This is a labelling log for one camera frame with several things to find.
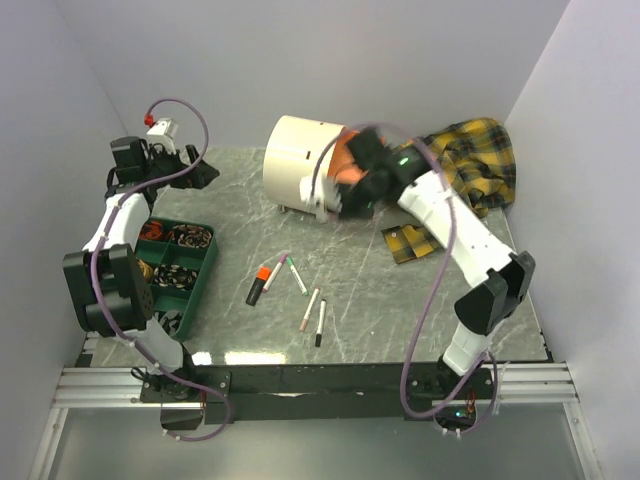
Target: white marker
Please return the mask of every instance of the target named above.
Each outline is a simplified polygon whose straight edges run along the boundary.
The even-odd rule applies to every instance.
[[[327,301],[320,300],[320,319],[318,320],[318,330],[316,330],[316,347],[322,343],[322,330],[324,329],[324,316],[327,313]]]
[[[266,293],[267,290],[269,290],[269,288],[271,288],[271,284],[276,279],[276,275],[278,274],[278,272],[282,268],[282,264],[284,263],[284,261],[286,259],[287,259],[287,254],[285,253],[282,256],[282,258],[280,258],[280,261],[276,264],[276,266],[273,267],[273,271],[271,272],[271,275],[269,275],[269,278],[267,279],[267,283],[265,283],[264,287],[262,287],[262,293]]]
[[[302,294],[303,295],[309,295],[309,291],[307,290],[307,287],[304,286],[304,282],[300,278],[300,274],[296,270],[296,267],[293,264],[293,260],[288,255],[287,255],[287,263],[289,264],[289,268],[291,269],[291,273],[293,273],[293,276],[296,278],[296,282],[298,282],[298,286],[300,287],[300,290],[302,290]]]
[[[318,298],[319,293],[320,293],[320,289],[316,288],[313,291],[313,295],[311,295],[311,301],[309,302],[307,311],[304,312],[304,317],[302,317],[302,323],[300,324],[301,332],[304,332],[304,329],[307,328],[307,323],[309,323],[309,318],[311,317],[311,309],[313,308],[313,304],[316,303],[316,299]]]

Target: plaid cloth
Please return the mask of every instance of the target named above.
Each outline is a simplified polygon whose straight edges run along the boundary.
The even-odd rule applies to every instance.
[[[423,138],[438,158],[449,182],[482,218],[490,208],[509,205],[515,198],[516,164],[511,140],[491,118],[456,123]],[[396,263],[424,257],[440,244],[421,225],[400,225],[382,231]]]

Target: green tray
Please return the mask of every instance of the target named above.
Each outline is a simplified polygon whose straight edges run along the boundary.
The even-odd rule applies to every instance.
[[[168,232],[174,225],[188,223],[197,225],[209,230],[212,234],[211,243],[208,248],[190,248],[175,245],[163,241],[151,241],[139,239],[136,245],[136,256],[154,269],[160,265],[180,265],[198,271],[193,289],[190,291],[178,290],[172,287],[160,287],[150,284],[153,294],[154,310],[160,315],[169,310],[178,310],[182,313],[180,326],[172,335],[179,342],[184,342],[191,330],[191,325],[196,316],[196,310],[204,294],[205,284],[211,272],[213,261],[218,255],[218,245],[213,227],[200,223],[185,222],[181,220],[170,220],[167,218],[151,217],[149,221],[156,220],[162,223],[164,231]]]

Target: marble surface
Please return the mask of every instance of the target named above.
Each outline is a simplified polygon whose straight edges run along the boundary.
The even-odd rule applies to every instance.
[[[264,150],[213,149],[207,161],[221,176],[203,191],[165,190],[154,215],[212,225],[220,248],[197,318],[185,343],[200,361],[214,364],[400,362],[442,253],[396,265],[380,233],[394,212],[372,221],[321,224],[297,211],[279,213],[262,189]],[[501,210],[484,220],[512,243]],[[261,265],[273,267],[290,252],[307,288],[319,287],[328,302],[322,346],[314,346],[317,310],[305,333],[298,330],[309,302],[288,269],[255,307],[245,298]],[[456,299],[468,286],[452,262],[422,331],[414,360],[434,361],[458,323]],[[492,347],[499,360],[546,360],[531,301],[503,322]],[[92,366],[141,364],[135,353],[100,339]]]

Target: white wall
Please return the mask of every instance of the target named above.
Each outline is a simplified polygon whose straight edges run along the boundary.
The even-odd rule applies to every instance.
[[[131,133],[143,133],[141,110],[172,95],[203,110],[214,143],[258,146],[283,114],[421,134],[504,120],[567,4],[56,1]],[[185,116],[181,138],[199,132]]]
[[[573,0],[507,127],[509,215],[609,479],[640,476],[640,2]]]
[[[109,141],[122,135],[55,5],[0,15],[0,465],[26,478],[82,332],[62,274],[99,221]]]

